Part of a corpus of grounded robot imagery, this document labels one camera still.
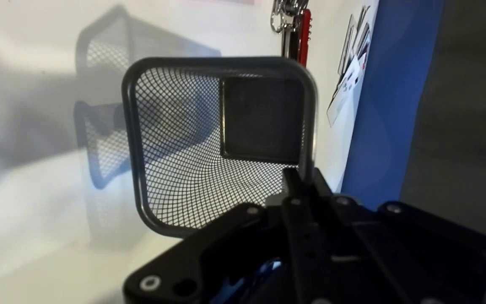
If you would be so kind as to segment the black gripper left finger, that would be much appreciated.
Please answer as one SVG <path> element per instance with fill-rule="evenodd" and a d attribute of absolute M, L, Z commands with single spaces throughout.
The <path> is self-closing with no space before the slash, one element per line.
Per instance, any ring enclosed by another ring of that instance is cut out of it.
<path fill-rule="evenodd" d="M 330 273 L 318 224 L 310 208 L 310 189 L 295 169 L 281 174 L 281 219 L 288 240 L 296 304 L 332 304 Z"/>

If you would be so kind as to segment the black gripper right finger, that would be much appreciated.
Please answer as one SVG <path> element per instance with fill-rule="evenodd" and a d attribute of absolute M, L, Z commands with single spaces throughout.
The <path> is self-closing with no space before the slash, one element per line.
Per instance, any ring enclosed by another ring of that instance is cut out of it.
<path fill-rule="evenodd" d="M 416 304 L 418 265 L 393 229 L 374 211 L 334 192 L 318 169 L 312 187 L 342 304 Z"/>

